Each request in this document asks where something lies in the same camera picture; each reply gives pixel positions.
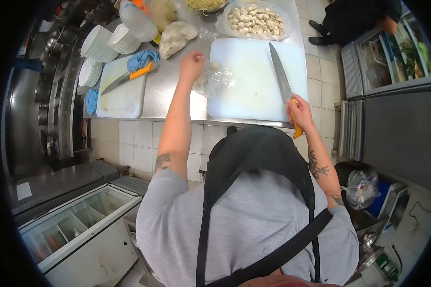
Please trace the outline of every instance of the white cutting board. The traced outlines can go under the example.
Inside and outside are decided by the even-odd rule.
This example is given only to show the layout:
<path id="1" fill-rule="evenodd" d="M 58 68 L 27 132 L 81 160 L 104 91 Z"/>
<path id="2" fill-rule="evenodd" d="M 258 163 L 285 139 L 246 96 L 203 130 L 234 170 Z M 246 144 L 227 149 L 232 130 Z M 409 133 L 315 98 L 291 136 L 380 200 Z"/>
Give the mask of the white cutting board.
<path id="1" fill-rule="evenodd" d="M 208 80 L 207 111 L 214 118 L 288 122 L 273 68 L 269 43 L 278 52 L 293 93 L 308 101 L 305 53 L 294 44 L 248 39 L 217 39 L 210 60 L 232 72 L 233 83 L 221 87 Z"/>
<path id="2" fill-rule="evenodd" d="M 97 99 L 96 114 L 99 118 L 138 118 L 141 115 L 147 74 L 130 80 L 105 95 L 100 95 L 113 81 L 128 72 L 126 65 L 131 57 L 123 57 L 105 64 Z"/>

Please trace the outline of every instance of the knife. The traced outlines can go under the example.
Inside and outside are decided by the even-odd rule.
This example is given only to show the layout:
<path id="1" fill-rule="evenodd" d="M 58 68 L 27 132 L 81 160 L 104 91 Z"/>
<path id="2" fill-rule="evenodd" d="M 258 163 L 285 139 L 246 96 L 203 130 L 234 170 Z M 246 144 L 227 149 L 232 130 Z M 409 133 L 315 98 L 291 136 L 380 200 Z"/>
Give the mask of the knife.
<path id="1" fill-rule="evenodd" d="M 126 74 L 122 75 L 121 77 L 119 77 L 115 81 L 113 81 L 113 83 L 108 85 L 108 87 L 102 91 L 101 95 L 105 95 L 105 94 L 109 93 L 110 91 L 113 91 L 114 89 L 118 88 L 122 84 L 124 84 L 124 83 L 126 83 L 132 79 L 135 79 L 137 77 L 140 77 L 140 76 L 144 75 L 145 73 L 152 71 L 153 68 L 154 68 L 153 61 L 150 61 L 148 63 L 148 65 L 146 65 L 142 69 L 139 69 L 136 72 L 127 72 Z"/>
<path id="2" fill-rule="evenodd" d="M 270 43 L 270 54 L 272 56 L 273 67 L 276 73 L 276 79 L 278 80 L 279 90 L 281 91 L 281 97 L 283 98 L 283 102 L 287 105 L 287 100 L 292 100 L 296 105 L 297 102 L 294 99 L 294 95 L 292 94 L 292 90 L 289 86 L 289 81 L 287 80 L 286 73 L 284 72 L 283 65 L 281 64 L 281 60 L 279 58 L 278 52 L 273 47 L 272 43 Z M 295 134 L 294 139 L 298 138 L 303 134 L 302 129 L 295 123 L 294 116 L 292 115 L 292 111 L 290 112 L 290 116 L 292 117 L 292 121 L 294 122 Z"/>

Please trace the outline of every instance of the stack of bowls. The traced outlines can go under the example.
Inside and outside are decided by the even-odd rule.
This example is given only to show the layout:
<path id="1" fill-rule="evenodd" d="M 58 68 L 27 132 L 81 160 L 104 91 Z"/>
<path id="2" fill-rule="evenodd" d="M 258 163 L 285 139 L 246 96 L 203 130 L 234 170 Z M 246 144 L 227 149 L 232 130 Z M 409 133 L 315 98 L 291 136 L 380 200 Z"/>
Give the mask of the stack of bowls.
<path id="1" fill-rule="evenodd" d="M 108 43 L 115 51 L 121 54 L 131 54 L 142 44 L 124 24 L 120 24 L 115 29 Z"/>
<path id="2" fill-rule="evenodd" d="M 104 27 L 97 25 L 86 37 L 80 54 L 93 60 L 107 63 L 118 56 L 118 52 L 107 45 L 112 33 Z"/>
<path id="3" fill-rule="evenodd" d="M 97 83 L 102 72 L 102 63 L 91 58 L 81 66 L 80 76 L 78 77 L 78 83 L 80 86 L 92 87 Z"/>

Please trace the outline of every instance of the hand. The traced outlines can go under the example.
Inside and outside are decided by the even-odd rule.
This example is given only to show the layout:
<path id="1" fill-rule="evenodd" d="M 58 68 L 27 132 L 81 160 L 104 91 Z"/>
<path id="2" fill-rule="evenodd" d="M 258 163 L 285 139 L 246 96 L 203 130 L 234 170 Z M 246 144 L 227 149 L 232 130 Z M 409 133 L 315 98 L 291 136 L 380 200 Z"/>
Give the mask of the hand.
<path id="1" fill-rule="evenodd" d="M 204 71 L 204 54 L 191 51 L 181 61 L 181 75 L 179 80 L 192 85 Z"/>
<path id="2" fill-rule="evenodd" d="M 311 129 L 316 129 L 313 117 L 311 116 L 310 105 L 299 95 L 293 95 L 297 104 L 295 105 L 292 100 L 288 100 L 286 110 L 290 123 L 295 122 L 305 133 Z M 294 116 L 294 120 L 292 120 L 292 117 L 290 116 L 291 111 Z"/>

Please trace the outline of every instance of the orange knife handle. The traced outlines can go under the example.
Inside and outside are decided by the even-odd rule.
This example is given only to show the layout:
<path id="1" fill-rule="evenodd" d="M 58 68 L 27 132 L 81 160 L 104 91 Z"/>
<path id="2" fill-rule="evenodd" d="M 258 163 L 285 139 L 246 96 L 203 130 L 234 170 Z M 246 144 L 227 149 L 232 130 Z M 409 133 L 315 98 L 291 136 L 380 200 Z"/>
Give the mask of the orange knife handle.
<path id="1" fill-rule="evenodd" d="M 130 75 L 130 80 L 132 80 L 136 77 L 140 77 L 143 74 L 150 72 L 152 70 L 152 68 L 153 68 L 153 62 L 151 61 L 150 63 L 148 63 L 148 65 L 146 67 L 144 67 L 144 68 L 142 68 L 136 72 L 132 72 Z"/>
<path id="2" fill-rule="evenodd" d="M 301 136 L 303 134 L 302 129 L 295 123 L 294 121 L 294 115 L 292 114 L 292 111 L 290 112 L 290 117 L 292 118 L 292 121 L 294 122 L 294 129 L 295 129 L 295 133 L 294 133 L 294 139 L 298 138 L 299 136 Z"/>

